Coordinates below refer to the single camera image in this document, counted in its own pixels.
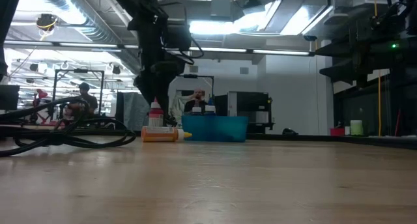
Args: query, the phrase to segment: wooden table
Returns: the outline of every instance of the wooden table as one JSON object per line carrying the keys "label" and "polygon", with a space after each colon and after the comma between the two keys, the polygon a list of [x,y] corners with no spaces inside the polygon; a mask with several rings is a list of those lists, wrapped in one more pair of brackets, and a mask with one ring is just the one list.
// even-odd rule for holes
{"label": "wooden table", "polygon": [[38,148],[0,158],[0,223],[417,223],[417,151],[284,141]]}

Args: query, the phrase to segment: pipe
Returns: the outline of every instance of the pipe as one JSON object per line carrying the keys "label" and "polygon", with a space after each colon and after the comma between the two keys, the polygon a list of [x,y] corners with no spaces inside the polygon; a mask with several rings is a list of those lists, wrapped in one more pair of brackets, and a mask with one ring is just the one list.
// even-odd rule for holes
{"label": "pipe", "polygon": [[[124,25],[126,26],[126,28],[129,25],[129,21],[126,18],[126,16],[122,13],[122,11],[117,7],[117,5],[113,2],[113,0],[106,0],[109,4],[110,7],[115,11],[116,15],[123,21]],[[138,40],[137,37],[137,32],[136,31],[130,31],[133,36],[136,38],[136,40]]]}
{"label": "pipe", "polygon": [[[77,31],[85,35],[88,39],[95,43],[103,44],[121,44],[122,40],[114,33],[109,25],[98,15],[95,9],[91,7],[86,0],[45,0],[54,4],[58,9],[70,12],[75,10],[82,14],[86,20]],[[132,73],[138,74],[141,70],[139,58],[131,51],[122,50],[114,55],[122,61]]]}

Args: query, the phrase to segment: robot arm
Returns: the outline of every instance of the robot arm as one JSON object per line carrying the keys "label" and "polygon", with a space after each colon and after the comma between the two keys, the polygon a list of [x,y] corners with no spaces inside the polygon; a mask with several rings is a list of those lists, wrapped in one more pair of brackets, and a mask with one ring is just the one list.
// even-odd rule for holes
{"label": "robot arm", "polygon": [[168,115],[168,88],[171,81],[183,73],[186,62],[167,53],[161,41],[165,47],[187,50],[191,46],[188,25],[184,23],[179,30],[176,25],[175,30],[171,30],[168,15],[158,4],[158,0],[117,2],[133,17],[128,30],[138,33],[142,71],[135,79],[135,86],[149,105],[156,98],[164,110],[165,121],[175,124],[174,118]]}

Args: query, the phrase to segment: blue plastic container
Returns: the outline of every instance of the blue plastic container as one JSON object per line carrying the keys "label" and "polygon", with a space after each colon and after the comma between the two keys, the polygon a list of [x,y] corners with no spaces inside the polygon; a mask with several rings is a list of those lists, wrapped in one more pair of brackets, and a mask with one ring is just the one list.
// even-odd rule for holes
{"label": "blue plastic container", "polygon": [[182,129],[192,133],[189,141],[245,142],[247,117],[182,116]]}

